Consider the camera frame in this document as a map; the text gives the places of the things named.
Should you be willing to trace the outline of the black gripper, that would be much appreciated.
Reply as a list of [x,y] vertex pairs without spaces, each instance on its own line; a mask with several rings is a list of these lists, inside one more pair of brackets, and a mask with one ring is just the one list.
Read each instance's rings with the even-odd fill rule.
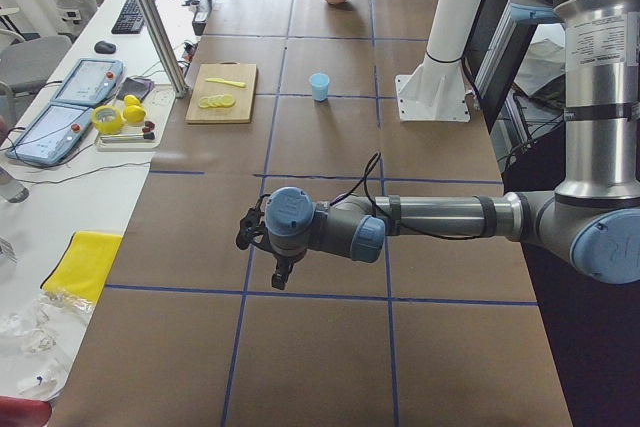
[[271,241],[270,247],[276,257],[276,270],[271,277],[271,286],[277,290],[285,290],[293,266],[300,260],[300,244]]

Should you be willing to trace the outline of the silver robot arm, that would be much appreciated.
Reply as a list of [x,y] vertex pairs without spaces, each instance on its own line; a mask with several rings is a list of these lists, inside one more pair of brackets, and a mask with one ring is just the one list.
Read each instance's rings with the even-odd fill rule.
[[516,21],[565,30],[564,180],[501,197],[342,195],[315,202],[296,187],[258,202],[256,235],[283,289],[310,250],[375,261],[389,236],[502,236],[541,246],[597,281],[639,278],[639,0],[511,0]]

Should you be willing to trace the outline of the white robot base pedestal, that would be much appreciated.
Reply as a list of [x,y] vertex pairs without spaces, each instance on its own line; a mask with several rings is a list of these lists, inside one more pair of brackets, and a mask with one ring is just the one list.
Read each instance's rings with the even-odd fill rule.
[[481,0],[438,0],[424,60],[395,78],[403,122],[470,120],[462,58]]

